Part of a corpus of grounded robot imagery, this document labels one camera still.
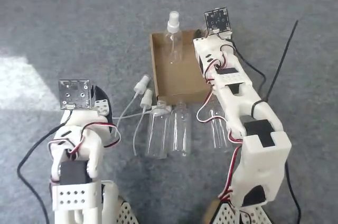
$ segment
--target metal base plate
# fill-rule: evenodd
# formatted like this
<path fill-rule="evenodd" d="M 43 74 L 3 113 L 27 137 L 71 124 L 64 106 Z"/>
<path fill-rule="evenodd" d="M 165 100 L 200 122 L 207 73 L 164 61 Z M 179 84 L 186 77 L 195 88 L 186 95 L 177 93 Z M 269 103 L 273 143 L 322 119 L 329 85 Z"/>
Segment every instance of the metal base plate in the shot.
<path fill-rule="evenodd" d="M 227 202 L 220 203 L 211 220 L 212 224 L 272 224 L 262 207 L 246 207 L 235 210 Z"/>
<path fill-rule="evenodd" d="M 123 202 L 116 219 L 117 224 L 138 224 L 128 202 Z"/>

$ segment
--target cardboard tray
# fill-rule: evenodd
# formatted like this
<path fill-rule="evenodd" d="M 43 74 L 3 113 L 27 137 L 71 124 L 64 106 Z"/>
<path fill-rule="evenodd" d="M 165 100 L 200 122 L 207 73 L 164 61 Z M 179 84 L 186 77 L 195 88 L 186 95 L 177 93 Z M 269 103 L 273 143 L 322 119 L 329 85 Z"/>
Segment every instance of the cardboard tray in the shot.
<path fill-rule="evenodd" d="M 169 105 L 176 105 L 180 100 L 187 104 L 203 102 L 210 91 L 195 57 L 194 33 L 195 30 L 182 32 L 183 60 L 174 64 L 163 54 L 163 33 L 150 35 L 156 97 Z"/>

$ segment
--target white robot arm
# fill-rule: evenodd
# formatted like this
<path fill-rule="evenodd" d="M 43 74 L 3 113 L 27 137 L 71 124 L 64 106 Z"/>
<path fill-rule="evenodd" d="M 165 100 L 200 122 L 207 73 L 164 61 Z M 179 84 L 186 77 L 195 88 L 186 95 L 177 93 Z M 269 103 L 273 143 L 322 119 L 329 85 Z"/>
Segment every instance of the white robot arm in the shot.
<path fill-rule="evenodd" d="M 68 89 L 74 86 L 78 89 L 82 83 L 62 81 L 62 84 Z M 68 97 L 71 95 L 75 93 L 66 93 Z M 102 142 L 110 140 L 109 127 L 114 126 L 105 116 L 109 107 L 106 105 L 104 111 L 100 108 L 76 110 L 74 105 L 79 105 L 78 101 L 63 102 L 75 109 L 65 110 L 61 123 L 67 123 L 49 142 L 53 157 L 51 181 L 55 224 L 116 223 L 118 188 L 114 182 L 101 181 L 98 177 L 104 150 Z"/>
<path fill-rule="evenodd" d="M 282 123 L 256 93 L 235 56 L 229 22 L 220 29 L 220 22 L 229 21 L 227 9 L 207 12 L 205 18 L 209 35 L 193 40 L 196 59 L 224 110 L 229 136 L 242 142 L 231 187 L 229 182 L 220 199 L 230 198 L 237 209 L 261 206 L 276 197 L 291 143 Z M 251 116 L 252 121 L 243 123 L 243 116 Z"/>

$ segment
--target black wire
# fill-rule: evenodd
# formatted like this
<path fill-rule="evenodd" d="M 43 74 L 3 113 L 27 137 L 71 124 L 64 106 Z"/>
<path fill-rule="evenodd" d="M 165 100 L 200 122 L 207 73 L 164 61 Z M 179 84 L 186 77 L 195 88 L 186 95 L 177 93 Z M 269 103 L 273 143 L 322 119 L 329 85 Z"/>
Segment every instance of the black wire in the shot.
<path fill-rule="evenodd" d="M 233 47 L 235 48 L 239 58 L 245 63 L 247 64 L 249 67 L 251 67 L 254 71 L 256 71 L 258 74 L 260 74 L 263 78 L 262 82 L 260 83 L 259 87 L 258 87 L 258 94 L 260 95 L 261 94 L 261 91 L 262 91 L 262 88 L 263 88 L 263 85 L 265 84 L 266 82 L 266 76 L 264 73 L 262 73 L 260 70 L 258 70 L 256 67 L 254 67 L 248 60 L 246 60 L 242 54 L 238 51 L 237 47 L 236 47 L 236 44 L 234 43 L 234 41 L 231 39 L 230 42 L 232 43 Z"/>
<path fill-rule="evenodd" d="M 46 224 L 49 224 L 49 218 L 48 218 L 48 213 L 47 213 L 47 209 L 46 206 L 44 205 L 40 195 L 37 193 L 37 191 L 34 189 L 34 187 L 32 187 L 32 185 L 24 178 L 24 176 L 21 174 L 21 168 L 22 166 L 26 163 L 26 161 L 28 160 L 28 158 L 31 156 L 31 154 L 34 152 L 34 150 L 46 139 L 48 138 L 50 135 L 54 134 L 58 129 L 60 129 L 62 126 L 64 126 L 68 120 L 70 119 L 70 116 L 72 115 L 72 110 L 70 111 L 69 117 L 67 118 L 67 120 L 65 122 L 63 122 L 62 124 L 58 125 L 57 127 L 51 129 L 46 135 L 44 135 L 42 138 L 40 138 L 32 147 L 31 149 L 29 149 L 29 151 L 26 153 L 26 155 L 23 157 L 23 159 L 20 161 L 19 165 L 17 166 L 16 169 L 16 173 L 17 176 L 19 177 L 19 179 L 31 190 L 31 192 L 34 194 L 34 196 L 36 197 L 36 199 L 38 200 L 42 211 L 43 211 L 43 215 L 45 218 L 45 222 Z"/>
<path fill-rule="evenodd" d="M 231 45 L 228 45 L 228 44 L 222 45 L 221 48 L 220 48 L 221 51 L 222 51 L 222 48 L 223 48 L 224 46 L 232 47 L 232 48 L 233 48 L 233 52 L 235 53 L 235 51 L 236 51 L 236 53 L 237 53 L 237 55 L 239 56 L 239 58 L 240 58 L 245 64 L 247 64 L 250 68 L 252 68 L 254 71 L 256 71 L 258 74 L 260 74 L 260 75 L 262 76 L 263 81 L 261 82 L 261 84 L 259 85 L 258 90 L 257 90 L 258 94 L 260 95 L 260 94 L 261 94 L 261 91 L 262 91 L 262 88 L 263 88 L 263 85 L 264 85 L 265 82 L 266 82 L 266 76 L 265 76 L 265 74 L 262 73 L 260 70 L 258 70 L 256 67 L 254 67 L 248 60 L 246 60 L 246 59 L 242 56 L 242 54 L 238 51 L 238 49 L 237 49 L 237 47 L 236 47 L 236 44 L 234 43 L 233 39 L 224 39 L 224 38 L 222 38 L 219 34 L 217 34 L 217 36 L 218 36 L 218 38 L 220 38 L 220 39 L 222 39 L 222 40 L 226 40 L 226 41 L 232 43 L 232 46 L 231 46 Z"/>
<path fill-rule="evenodd" d="M 275 82 L 276 82 L 276 80 L 277 80 L 277 77 L 278 77 L 278 75 L 279 75 L 279 71 L 280 71 L 280 69 L 281 69 L 281 65 L 282 65 L 283 62 L 284 62 L 284 59 L 285 59 L 287 50 L 289 49 L 289 45 L 290 45 L 290 42 L 291 42 L 292 37 L 294 36 L 294 33 L 295 33 L 295 30 L 296 30 L 297 25 L 298 25 L 298 20 L 295 22 L 294 27 L 292 28 L 291 34 L 290 34 L 290 36 L 289 36 L 289 39 L 287 40 L 287 43 L 286 43 L 286 46 L 285 46 L 285 49 L 284 49 L 284 53 L 283 53 L 283 56 L 281 56 L 281 60 L 280 60 L 280 62 L 279 62 L 279 65 L 278 65 L 277 71 L 276 71 L 276 73 L 275 73 L 274 79 L 273 79 L 273 81 L 272 81 L 272 83 L 271 83 L 271 85 L 270 85 L 270 88 L 269 88 L 269 90 L 268 90 L 268 92 L 267 92 L 267 94 L 266 94 L 266 96 L 265 96 L 265 98 L 264 98 L 264 100 L 265 100 L 266 102 L 269 100 L 269 96 L 270 96 L 270 94 L 271 94 L 271 91 L 272 91 L 272 89 L 273 89 L 273 87 L 274 87 L 274 85 L 275 85 Z"/>
<path fill-rule="evenodd" d="M 290 174 L 289 174 L 289 166 L 287 164 L 287 161 L 285 162 L 285 175 L 286 175 L 286 181 L 287 181 L 287 186 L 289 187 L 289 191 L 291 193 L 291 196 L 296 204 L 297 210 L 298 210 L 298 218 L 297 218 L 297 224 L 300 224 L 301 218 L 302 218 L 302 210 L 300 205 L 298 204 L 298 201 L 296 199 L 294 190 L 292 189 L 291 186 L 291 181 L 290 181 Z"/>

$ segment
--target clear plastic bottle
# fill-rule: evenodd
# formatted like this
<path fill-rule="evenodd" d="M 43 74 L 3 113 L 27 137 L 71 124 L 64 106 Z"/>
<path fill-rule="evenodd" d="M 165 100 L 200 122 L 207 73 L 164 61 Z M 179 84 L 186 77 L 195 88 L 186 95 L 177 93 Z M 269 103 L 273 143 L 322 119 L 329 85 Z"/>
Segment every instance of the clear plastic bottle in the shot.
<path fill-rule="evenodd" d="M 170 112 L 165 101 L 157 101 L 157 107 L 152 110 L 149 118 L 148 137 L 145 156 L 163 159 L 167 157 L 166 135 Z"/>
<path fill-rule="evenodd" d="M 170 12 L 167 30 L 164 33 L 166 44 L 164 55 L 168 56 L 171 64 L 182 61 L 183 40 L 179 17 L 180 15 L 177 11 Z"/>
<path fill-rule="evenodd" d="M 191 114 L 184 102 L 179 102 L 169 119 L 168 150 L 187 156 L 191 152 Z"/>
<path fill-rule="evenodd" d="M 212 96 L 208 105 L 205 108 L 208 111 L 209 117 L 222 116 L 224 117 L 224 111 L 215 96 Z M 228 132 L 226 123 L 222 119 L 214 119 L 209 123 L 210 137 L 209 148 L 219 149 L 223 152 L 232 150 L 232 145 L 228 141 Z"/>

